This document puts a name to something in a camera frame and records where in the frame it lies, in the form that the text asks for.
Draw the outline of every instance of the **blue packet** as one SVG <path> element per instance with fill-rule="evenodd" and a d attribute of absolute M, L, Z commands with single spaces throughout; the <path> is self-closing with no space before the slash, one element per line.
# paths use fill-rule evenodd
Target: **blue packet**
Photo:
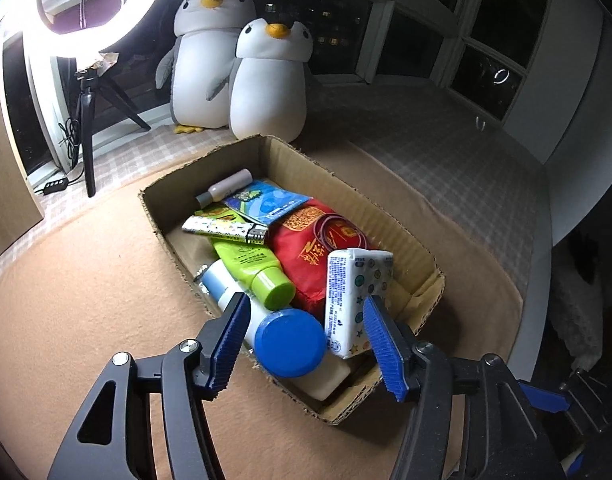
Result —
<path fill-rule="evenodd" d="M 309 196 L 286 191 L 263 180 L 254 180 L 221 202 L 250 221 L 267 226 L 309 199 Z"/>

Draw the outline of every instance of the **red bag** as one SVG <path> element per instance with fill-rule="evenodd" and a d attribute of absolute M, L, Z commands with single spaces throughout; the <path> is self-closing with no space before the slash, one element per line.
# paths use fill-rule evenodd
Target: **red bag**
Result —
<path fill-rule="evenodd" d="M 270 248 L 283 272 L 297 287 L 292 306 L 324 319 L 328 253 L 368 249 L 365 235 L 344 217 L 311 198 L 274 226 Z"/>

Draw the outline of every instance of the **white tissue packet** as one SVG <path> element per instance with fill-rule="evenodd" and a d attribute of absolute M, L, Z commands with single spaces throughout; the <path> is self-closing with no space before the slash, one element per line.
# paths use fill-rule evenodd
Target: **white tissue packet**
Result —
<path fill-rule="evenodd" d="M 348 359 L 371 348 L 363 329 L 363 301 L 386 298 L 392 266 L 388 251 L 342 249 L 328 255 L 325 329 L 333 354 Z"/>

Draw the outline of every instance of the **penguin foot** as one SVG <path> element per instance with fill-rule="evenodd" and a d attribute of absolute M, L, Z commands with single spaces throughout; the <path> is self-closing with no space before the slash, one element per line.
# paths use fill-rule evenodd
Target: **penguin foot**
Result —
<path fill-rule="evenodd" d="M 201 126 L 183 126 L 183 124 L 177 124 L 175 127 L 176 134 L 194 134 L 195 132 L 202 132 L 204 128 Z"/>

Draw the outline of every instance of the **penguin beak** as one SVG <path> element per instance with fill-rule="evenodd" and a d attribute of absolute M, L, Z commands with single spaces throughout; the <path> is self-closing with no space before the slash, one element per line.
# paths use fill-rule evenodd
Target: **penguin beak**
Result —
<path fill-rule="evenodd" d="M 222 3 L 224 3 L 224 0 L 201 0 L 201 4 L 207 9 L 216 9 Z"/>
<path fill-rule="evenodd" d="M 266 25 L 266 34 L 275 40 L 282 40 L 286 36 L 289 36 L 291 30 L 283 25 L 282 23 L 269 23 Z"/>

